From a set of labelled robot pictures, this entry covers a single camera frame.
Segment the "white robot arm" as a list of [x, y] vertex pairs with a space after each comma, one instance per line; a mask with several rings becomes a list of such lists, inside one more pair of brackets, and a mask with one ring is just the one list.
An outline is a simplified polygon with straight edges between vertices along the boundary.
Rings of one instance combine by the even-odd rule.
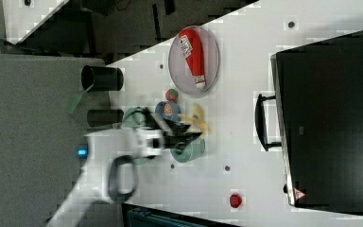
[[77, 227], [91, 204], [129, 200], [138, 187], [137, 159], [161, 156], [169, 149], [183, 150], [201, 136], [199, 131], [189, 130], [189, 123], [164, 119], [148, 108], [134, 111], [144, 117], [143, 126], [85, 135], [87, 160], [46, 227]]

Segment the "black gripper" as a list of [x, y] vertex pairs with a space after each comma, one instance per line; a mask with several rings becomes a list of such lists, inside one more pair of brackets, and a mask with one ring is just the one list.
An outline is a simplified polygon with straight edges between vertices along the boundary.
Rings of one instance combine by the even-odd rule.
[[145, 118], [146, 127], [135, 130], [138, 157], [159, 156], [164, 148], [183, 151], [201, 136], [200, 132], [187, 132], [189, 125], [164, 119], [149, 109], [145, 109]]

